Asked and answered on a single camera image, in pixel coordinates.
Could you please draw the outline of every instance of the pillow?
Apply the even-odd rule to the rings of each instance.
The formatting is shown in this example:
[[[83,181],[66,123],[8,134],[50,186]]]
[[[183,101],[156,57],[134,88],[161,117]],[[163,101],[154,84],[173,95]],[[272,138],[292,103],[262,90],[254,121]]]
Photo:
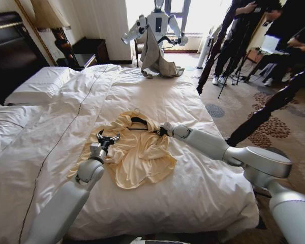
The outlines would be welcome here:
[[[38,105],[52,97],[79,71],[68,67],[44,67],[15,89],[5,100],[8,104]]]
[[[0,106],[0,152],[4,150],[27,126],[36,115],[40,115],[41,106]]]

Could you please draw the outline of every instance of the nightstand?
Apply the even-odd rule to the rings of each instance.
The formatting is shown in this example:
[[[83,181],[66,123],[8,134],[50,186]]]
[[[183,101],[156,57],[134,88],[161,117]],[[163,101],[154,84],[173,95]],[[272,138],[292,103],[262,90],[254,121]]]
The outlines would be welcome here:
[[[90,66],[96,65],[96,56],[94,53],[92,54],[75,54],[75,57],[79,63],[78,67],[71,67],[68,64],[68,60],[66,58],[59,58],[56,62],[57,65],[62,67],[69,67],[71,69],[81,71],[83,69],[86,69]]]
[[[74,53],[94,53],[98,65],[110,63],[104,39],[87,39],[84,37],[72,45],[72,49]]]

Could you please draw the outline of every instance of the table lamp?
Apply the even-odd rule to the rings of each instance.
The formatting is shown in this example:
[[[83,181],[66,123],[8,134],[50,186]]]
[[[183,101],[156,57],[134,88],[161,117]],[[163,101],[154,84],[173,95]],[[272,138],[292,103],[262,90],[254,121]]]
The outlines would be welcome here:
[[[75,54],[72,50],[72,46],[68,41],[66,34],[63,30],[70,29],[69,23],[63,18],[60,11],[51,3],[50,0],[30,0],[34,13],[35,22],[34,25],[39,32],[47,32],[51,30],[55,37],[56,47],[66,57],[69,67],[79,66]]]

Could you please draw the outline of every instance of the robotic arm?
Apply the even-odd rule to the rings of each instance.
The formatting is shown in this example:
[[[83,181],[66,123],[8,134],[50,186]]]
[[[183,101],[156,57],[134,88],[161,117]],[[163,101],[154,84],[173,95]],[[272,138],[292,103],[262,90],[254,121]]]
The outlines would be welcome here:
[[[25,244],[54,244],[61,240],[86,203],[91,189],[102,177],[103,163],[109,145],[120,136],[97,134],[98,143],[90,145],[90,157],[80,164],[77,174],[66,182],[34,219]],[[281,186],[276,178],[286,178],[291,162],[278,154],[257,148],[230,147],[221,138],[188,128],[165,123],[158,131],[199,150],[213,160],[244,167],[244,176],[252,184],[266,188],[272,198],[270,211],[289,243],[305,244],[305,195]]]
[[[183,125],[165,123],[159,134],[183,141],[213,160],[244,167],[248,181],[271,193],[270,211],[288,243],[305,244],[305,195],[276,181],[289,175],[292,164],[287,158],[258,147],[230,147],[223,138]]]
[[[90,145],[90,157],[79,165],[77,174],[55,193],[34,219],[25,244],[55,244],[63,238],[85,205],[90,191],[103,176],[104,159],[109,145],[118,142],[115,137],[96,136],[98,143]]]
[[[121,38],[121,40],[125,44],[129,44],[131,40],[140,38],[143,35],[143,33],[146,31],[146,29],[147,29],[147,19],[143,15],[140,15],[139,19],[129,30],[129,34],[125,33]]]
[[[169,16],[168,24],[169,24],[169,27],[171,27],[171,29],[174,31],[175,36],[178,38],[178,41],[177,41],[178,45],[184,46],[185,44],[187,44],[189,39],[179,29],[175,15]]]

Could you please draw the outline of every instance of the floor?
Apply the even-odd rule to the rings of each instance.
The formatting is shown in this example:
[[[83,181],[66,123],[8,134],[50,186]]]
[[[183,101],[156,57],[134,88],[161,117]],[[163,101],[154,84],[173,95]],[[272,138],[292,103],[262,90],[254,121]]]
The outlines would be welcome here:
[[[175,61],[177,66],[184,67],[184,75],[189,76],[192,83],[197,85],[202,73],[202,69],[195,68],[198,54],[165,53],[164,57],[168,61]],[[242,74],[247,74],[253,65],[247,61]],[[201,100],[224,138],[228,138],[254,111],[262,108],[269,97],[285,86],[276,84],[270,88],[265,87],[258,75],[252,76],[250,83],[239,82],[238,85],[231,85],[229,80],[218,99],[221,87],[211,83],[214,68],[215,66],[203,88]],[[293,162],[293,167],[289,178],[282,183],[305,194],[305,88],[297,93],[291,103],[273,112],[269,121],[237,147],[242,146],[259,146],[288,157]],[[268,211],[269,198],[261,195],[256,197],[263,220],[260,228],[247,230],[227,243],[285,243]],[[200,241],[194,241],[197,240],[194,237],[190,242],[217,243],[213,235],[206,234],[199,238]]]

